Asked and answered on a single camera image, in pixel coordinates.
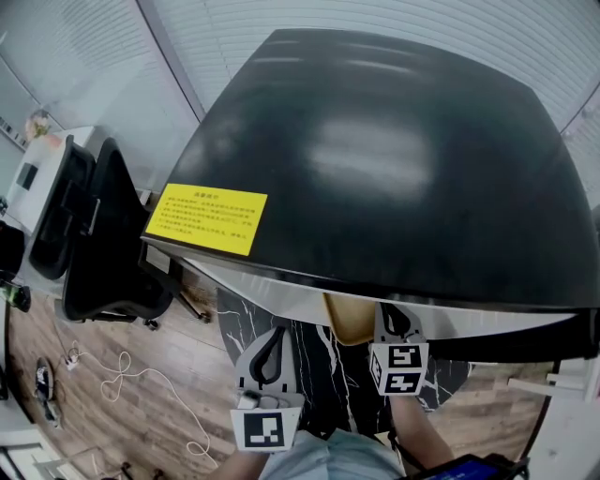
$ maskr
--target chair wheel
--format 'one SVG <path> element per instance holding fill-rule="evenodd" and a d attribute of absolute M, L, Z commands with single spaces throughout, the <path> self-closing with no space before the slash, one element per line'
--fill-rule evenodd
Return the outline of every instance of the chair wheel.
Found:
<path fill-rule="evenodd" d="M 158 322 L 156 320 L 146 320 L 144 323 L 153 332 L 158 330 Z"/>

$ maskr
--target white cable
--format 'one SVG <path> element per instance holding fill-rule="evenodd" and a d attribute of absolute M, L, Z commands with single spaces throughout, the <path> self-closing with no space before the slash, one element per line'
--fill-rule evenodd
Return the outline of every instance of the white cable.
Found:
<path fill-rule="evenodd" d="M 206 447 L 203 447 L 198 442 L 191 441 L 191 442 L 187 442 L 187 444 L 186 444 L 187 451 L 191 455 L 196 456 L 196 457 L 201 457 L 201 456 L 207 456 L 207 457 L 209 457 L 212 460 L 212 462 L 215 464 L 215 467 L 218 467 L 218 463 L 208 453 L 208 450 L 210 449 L 210 437 L 206 433 L 206 430 L 204 430 L 202 424 L 200 423 L 200 420 L 198 420 L 198 417 L 196 416 L 196 413 L 194 413 L 189 408 L 189 406 L 186 404 L 186 402 L 184 400 L 182 400 L 179 397 L 179 395 L 177 395 L 177 392 L 175 391 L 175 387 L 173 386 L 173 383 L 166 377 L 166 375 L 164 373 L 162 373 L 161 371 L 156 370 L 155 368 L 145 368 L 144 370 L 142 370 L 139 373 L 126 373 L 129 370 L 129 367 L 131 367 L 131 355 L 128 352 L 125 352 L 125 351 L 119 353 L 119 369 L 118 370 L 114 370 L 112 368 L 105 367 L 90 352 L 80 352 L 79 348 L 77 347 L 77 340 L 73 341 L 73 348 L 69 351 L 69 356 L 71 355 L 71 353 L 70 353 L 71 351 L 75 351 L 75 353 L 73 354 L 73 356 L 75 356 L 76 359 L 79 359 L 80 356 L 89 355 L 94 360 L 96 360 L 96 363 L 98 365 L 100 365 L 102 368 L 104 368 L 105 370 L 110 371 L 112 373 L 117 373 L 117 376 L 114 377 L 113 380 L 105 380 L 104 382 L 102 382 L 100 384 L 100 394 L 102 394 L 102 396 L 105 399 L 107 399 L 108 401 L 110 401 L 112 403 L 114 403 L 116 400 L 118 400 L 119 397 L 121 396 L 121 387 L 123 386 L 123 378 L 124 377 L 139 377 L 139 376 L 143 375 L 144 373 L 146 373 L 148 371 L 153 371 L 153 372 L 157 373 L 158 375 L 160 375 L 163 379 L 165 379 L 167 381 L 167 383 L 171 387 L 172 393 L 175 395 L 175 398 L 177 398 L 179 400 L 179 403 L 181 403 L 186 408 L 186 410 L 191 413 L 191 416 L 194 417 L 194 420 L 196 420 L 196 424 L 198 425 L 198 428 L 202 431 L 202 434 L 206 437 Z M 123 367 L 123 365 L 121 364 L 121 360 L 124 357 L 127 357 L 127 366 L 126 367 Z M 106 395 L 104 393 L 104 385 L 106 385 L 107 383 L 116 383 L 116 382 L 119 382 L 119 386 L 118 386 L 118 388 L 116 390 L 116 397 L 115 398 L 110 398 L 108 395 Z M 192 450 L 191 446 L 194 446 L 195 448 L 198 448 L 200 450 L 200 452 L 198 452 L 198 451 L 194 452 Z"/>

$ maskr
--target electrical cord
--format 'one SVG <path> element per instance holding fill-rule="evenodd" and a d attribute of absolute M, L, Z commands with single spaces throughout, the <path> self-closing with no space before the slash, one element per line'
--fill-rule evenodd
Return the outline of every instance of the electrical cord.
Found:
<path fill-rule="evenodd" d="M 211 461 L 215 464 L 215 467 L 218 467 L 218 463 L 208 453 L 208 450 L 210 449 L 210 437 L 206 433 L 206 430 L 204 430 L 202 424 L 200 423 L 200 420 L 198 419 L 198 416 L 196 416 L 196 413 L 194 413 L 194 411 L 192 411 L 189 408 L 189 406 L 186 404 L 186 402 L 183 401 L 179 397 L 179 395 L 177 394 L 177 391 L 175 390 L 175 387 L 173 386 L 173 383 L 171 382 L 171 380 L 169 380 L 167 378 L 167 376 L 164 373 L 162 373 L 159 370 L 156 370 L 155 368 L 145 368 L 144 370 L 142 370 L 142 371 L 140 371 L 138 373 L 127 373 L 128 370 L 129 370 L 129 368 L 131 367 L 131 355 L 128 352 L 125 352 L 125 351 L 123 351 L 123 352 L 121 352 L 119 354 L 119 369 L 115 370 L 113 368 L 108 368 L 108 367 L 102 365 L 102 363 L 93 354 L 91 354 L 90 352 L 81 352 L 79 350 L 77 340 L 74 340 L 72 348 L 68 351 L 68 357 L 71 359 L 71 361 L 77 362 L 77 360 L 80 357 L 86 356 L 86 355 L 90 356 L 91 358 L 93 358 L 96 361 L 96 363 L 98 365 L 100 365 L 102 368 L 104 368 L 105 370 L 110 371 L 111 373 L 116 373 L 117 374 L 117 376 L 114 377 L 114 379 L 112 379 L 112 380 L 105 380 L 104 382 L 102 382 L 100 384 L 100 394 L 106 400 L 110 401 L 111 403 L 114 403 L 121 396 L 121 388 L 123 387 L 123 379 L 126 378 L 126 377 L 128 377 L 128 378 L 135 378 L 135 377 L 140 377 L 141 375 L 143 375 L 146 372 L 155 372 L 160 377 L 162 377 L 163 379 L 165 379 L 167 381 L 167 383 L 169 384 L 169 386 L 171 387 L 171 391 L 175 395 L 175 398 L 177 398 L 177 400 L 179 400 L 179 403 L 181 403 L 184 406 L 184 408 L 189 413 L 191 413 L 191 415 L 194 418 L 194 420 L 196 420 L 196 424 L 198 425 L 198 428 L 202 431 L 202 434 L 206 437 L 206 446 L 205 447 L 202 446 L 202 445 L 200 445 L 198 442 L 190 441 L 190 442 L 187 442 L 187 444 L 186 444 L 187 451 L 191 455 L 193 455 L 195 457 L 206 456 L 206 457 L 210 458 Z M 110 398 L 104 392 L 104 386 L 107 385 L 107 384 L 114 384 L 114 383 L 118 383 L 117 391 L 116 391 L 116 397 Z"/>

